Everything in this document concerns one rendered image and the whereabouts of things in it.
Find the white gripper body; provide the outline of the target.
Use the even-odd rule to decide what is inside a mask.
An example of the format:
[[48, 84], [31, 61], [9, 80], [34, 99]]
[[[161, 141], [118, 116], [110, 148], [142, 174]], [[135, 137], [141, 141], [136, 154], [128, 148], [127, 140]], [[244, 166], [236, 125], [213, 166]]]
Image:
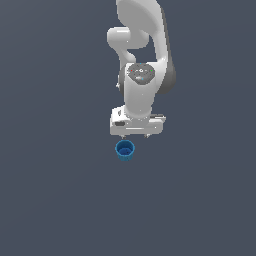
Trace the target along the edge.
[[133, 134], [160, 134], [166, 117], [163, 114], [151, 114], [143, 119], [128, 117], [125, 106], [112, 110], [110, 117], [111, 135], [133, 135]]

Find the small blue cup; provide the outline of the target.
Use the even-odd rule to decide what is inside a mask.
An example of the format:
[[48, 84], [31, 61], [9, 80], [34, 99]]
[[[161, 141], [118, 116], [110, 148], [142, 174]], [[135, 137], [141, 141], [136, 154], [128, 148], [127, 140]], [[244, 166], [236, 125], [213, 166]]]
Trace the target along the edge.
[[115, 146], [115, 151], [121, 161], [130, 161], [133, 158], [135, 146], [129, 140], [120, 140]]

